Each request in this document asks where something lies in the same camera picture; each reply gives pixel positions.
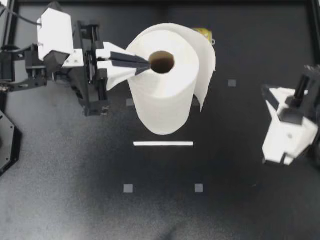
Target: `table surface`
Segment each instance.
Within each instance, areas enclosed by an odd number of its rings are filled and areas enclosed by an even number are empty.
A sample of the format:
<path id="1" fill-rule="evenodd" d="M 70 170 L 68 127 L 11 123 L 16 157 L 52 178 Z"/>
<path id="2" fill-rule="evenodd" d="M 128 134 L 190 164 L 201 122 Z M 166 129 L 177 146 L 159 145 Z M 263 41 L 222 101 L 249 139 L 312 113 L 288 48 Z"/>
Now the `table surface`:
<path id="1" fill-rule="evenodd" d="M 36 20 L 44 5 L 19 12 Z M 320 172 L 307 160 L 262 165 L 271 118 L 261 85 L 294 88 L 313 63 L 300 5 L 64 5 L 101 23 L 101 38 L 125 48 L 158 23 L 212 29 L 216 72 L 200 113 L 168 136 L 138 119 L 127 82 L 109 92 L 107 118 L 84 117 L 73 91 L 54 83 L 9 95 L 23 133 L 19 161 L 0 178 L 2 240 L 319 239 Z M 18 21 L 15 44 L 37 30 Z M 16 65 L 17 79 L 25 76 Z M 228 87 L 235 79 L 236 87 Z M 135 147 L 133 141 L 194 141 Z M 123 193 L 133 184 L 133 193 Z M 195 193 L 203 184 L 203 193 Z"/>

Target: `cable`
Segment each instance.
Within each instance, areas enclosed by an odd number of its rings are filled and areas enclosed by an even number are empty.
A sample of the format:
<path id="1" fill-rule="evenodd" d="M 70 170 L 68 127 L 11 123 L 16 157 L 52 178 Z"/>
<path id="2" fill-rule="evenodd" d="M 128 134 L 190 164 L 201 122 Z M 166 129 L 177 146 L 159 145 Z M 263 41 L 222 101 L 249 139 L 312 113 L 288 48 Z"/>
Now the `cable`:
<path id="1" fill-rule="evenodd" d="M 17 17 L 17 18 L 19 18 L 19 19 L 21 19 L 21 20 L 23 20 L 23 21 L 25 21 L 25 22 L 27 22 L 27 23 L 29 23 L 29 24 L 36 25 L 36 26 L 42 26 L 41 23 L 37 23 L 37 22 L 35 22 L 35 21 L 31 21 L 31 20 L 25 18 L 24 16 L 21 16 L 21 15 L 15 13 L 14 11 L 12 11 L 10 8 L 8 8 L 8 7 L 6 7 L 6 6 L 3 6 L 3 7 L 4 7 L 4 9 L 7 10 L 11 15 L 14 15 L 15 17 Z"/>

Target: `paper towel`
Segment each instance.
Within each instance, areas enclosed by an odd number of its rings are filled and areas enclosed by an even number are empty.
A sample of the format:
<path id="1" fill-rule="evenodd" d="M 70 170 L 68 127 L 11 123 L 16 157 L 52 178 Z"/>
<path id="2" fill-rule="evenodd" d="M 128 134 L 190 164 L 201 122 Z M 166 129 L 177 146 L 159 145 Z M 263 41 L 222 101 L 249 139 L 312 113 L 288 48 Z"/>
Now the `paper towel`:
<path id="1" fill-rule="evenodd" d="M 136 112 L 147 129 L 158 135 L 180 129 L 194 94 L 202 109 L 216 68 L 215 51 L 203 35 L 181 25 L 159 24 L 140 33 L 127 51 L 149 60 L 153 69 L 128 80 Z M 109 79 L 107 90 L 118 83 Z"/>

